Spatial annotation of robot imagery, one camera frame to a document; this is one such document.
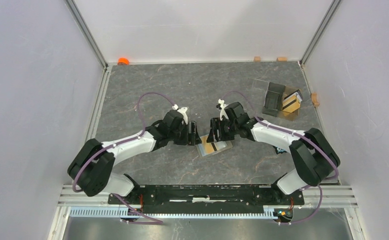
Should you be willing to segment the olive card holder wallet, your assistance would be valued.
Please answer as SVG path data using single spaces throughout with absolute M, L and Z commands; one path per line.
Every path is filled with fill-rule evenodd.
M 231 141 L 207 142 L 208 135 L 200 137 L 201 143 L 196 145 L 200 157 L 207 157 L 229 150 L 233 147 Z

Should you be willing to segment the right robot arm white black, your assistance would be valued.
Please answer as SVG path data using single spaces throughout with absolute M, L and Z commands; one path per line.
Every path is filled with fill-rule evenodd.
M 273 183 L 271 198 L 277 204 L 286 203 L 297 190 L 317 187 L 323 180 L 336 179 L 340 159 L 323 133 L 317 128 L 294 130 L 249 117 L 240 102 L 226 104 L 219 99 L 219 117 L 210 121 L 207 142 L 226 142 L 235 136 L 253 142 L 269 144 L 289 153 L 294 170 Z

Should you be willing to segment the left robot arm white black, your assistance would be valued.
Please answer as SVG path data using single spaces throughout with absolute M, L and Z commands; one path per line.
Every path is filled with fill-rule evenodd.
M 196 121 L 189 121 L 187 108 L 170 110 L 163 119 L 142 131 L 114 141 L 89 139 L 67 169 L 75 192 L 93 197 L 101 192 L 118 194 L 128 204 L 135 203 L 140 191 L 127 175 L 113 173 L 119 163 L 134 156 L 150 153 L 172 142 L 179 146 L 201 143 Z

